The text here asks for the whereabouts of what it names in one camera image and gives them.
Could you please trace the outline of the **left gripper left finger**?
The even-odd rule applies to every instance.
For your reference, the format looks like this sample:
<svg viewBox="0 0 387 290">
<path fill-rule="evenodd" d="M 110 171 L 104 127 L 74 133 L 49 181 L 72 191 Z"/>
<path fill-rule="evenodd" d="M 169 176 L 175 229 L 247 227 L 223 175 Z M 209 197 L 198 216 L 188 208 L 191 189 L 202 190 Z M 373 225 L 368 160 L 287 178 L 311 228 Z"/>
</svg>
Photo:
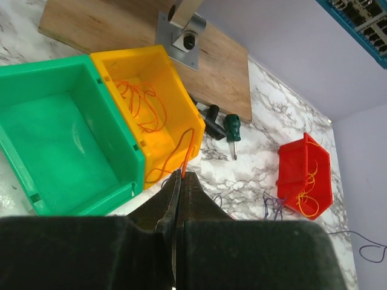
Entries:
<svg viewBox="0 0 387 290">
<path fill-rule="evenodd" d="M 2 289 L 171 289 L 181 171 L 160 193 L 168 207 L 152 230 L 129 216 L 1 219 Z"/>
</svg>

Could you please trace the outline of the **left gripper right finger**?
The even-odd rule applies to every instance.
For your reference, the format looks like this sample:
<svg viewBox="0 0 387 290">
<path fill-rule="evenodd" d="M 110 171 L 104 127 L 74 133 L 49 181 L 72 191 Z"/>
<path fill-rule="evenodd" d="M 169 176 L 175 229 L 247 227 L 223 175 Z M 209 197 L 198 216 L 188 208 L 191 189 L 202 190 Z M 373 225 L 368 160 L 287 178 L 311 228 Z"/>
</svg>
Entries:
<svg viewBox="0 0 387 290">
<path fill-rule="evenodd" d="M 333 245 L 309 221 L 237 221 L 195 173 L 181 186 L 178 289 L 345 289 Z"/>
</svg>

